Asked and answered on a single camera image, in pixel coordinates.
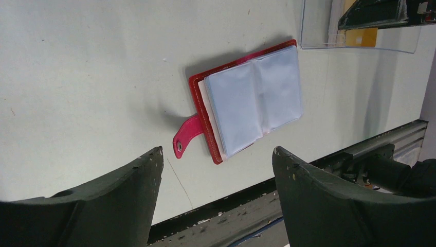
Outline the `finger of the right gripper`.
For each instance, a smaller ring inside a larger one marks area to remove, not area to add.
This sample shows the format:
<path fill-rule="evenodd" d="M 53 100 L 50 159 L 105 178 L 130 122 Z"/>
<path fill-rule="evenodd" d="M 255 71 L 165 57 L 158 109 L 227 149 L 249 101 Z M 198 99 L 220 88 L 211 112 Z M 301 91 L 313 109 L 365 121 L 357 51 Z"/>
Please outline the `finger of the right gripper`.
<path fill-rule="evenodd" d="M 434 25 L 435 1 L 355 1 L 339 19 L 339 30 Z"/>

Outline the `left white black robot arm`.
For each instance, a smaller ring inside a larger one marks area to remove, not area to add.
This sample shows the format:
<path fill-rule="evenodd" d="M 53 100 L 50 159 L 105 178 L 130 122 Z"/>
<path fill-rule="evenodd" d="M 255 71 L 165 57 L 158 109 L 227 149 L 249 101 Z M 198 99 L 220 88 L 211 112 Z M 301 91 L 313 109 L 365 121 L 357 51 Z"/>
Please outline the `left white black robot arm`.
<path fill-rule="evenodd" d="M 435 246 L 435 160 L 379 153 L 309 164 L 275 147 L 272 167 L 291 246 Z M 52 197 L 1 202 L 1 246 L 146 246 L 162 147 Z"/>

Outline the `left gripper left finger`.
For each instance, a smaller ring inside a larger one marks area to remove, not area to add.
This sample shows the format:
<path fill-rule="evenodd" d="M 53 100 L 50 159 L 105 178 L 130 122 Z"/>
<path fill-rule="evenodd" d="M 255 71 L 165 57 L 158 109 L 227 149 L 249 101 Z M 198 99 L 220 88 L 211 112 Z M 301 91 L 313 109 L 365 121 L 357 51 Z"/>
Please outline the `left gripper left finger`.
<path fill-rule="evenodd" d="M 146 246 L 162 147 L 52 197 L 1 202 L 1 246 Z"/>

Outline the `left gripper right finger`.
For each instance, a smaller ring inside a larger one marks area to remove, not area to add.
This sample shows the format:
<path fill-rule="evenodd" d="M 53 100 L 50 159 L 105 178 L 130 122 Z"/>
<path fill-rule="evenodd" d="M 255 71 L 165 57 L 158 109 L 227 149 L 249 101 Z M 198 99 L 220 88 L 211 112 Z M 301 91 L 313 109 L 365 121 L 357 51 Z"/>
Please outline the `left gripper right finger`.
<path fill-rule="evenodd" d="M 435 198 L 377 192 L 277 146 L 272 167 L 291 246 L 435 246 Z"/>

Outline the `red leather card holder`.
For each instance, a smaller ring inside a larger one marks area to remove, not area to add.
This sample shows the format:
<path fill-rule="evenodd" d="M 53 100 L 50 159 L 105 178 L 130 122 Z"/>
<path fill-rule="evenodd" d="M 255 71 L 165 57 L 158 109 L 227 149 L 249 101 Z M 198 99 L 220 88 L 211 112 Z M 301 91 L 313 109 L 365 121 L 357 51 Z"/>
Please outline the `red leather card holder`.
<path fill-rule="evenodd" d="M 218 165 L 303 116 L 294 39 L 195 74 L 188 86 L 196 114 L 173 137 L 176 158 L 203 135 Z"/>

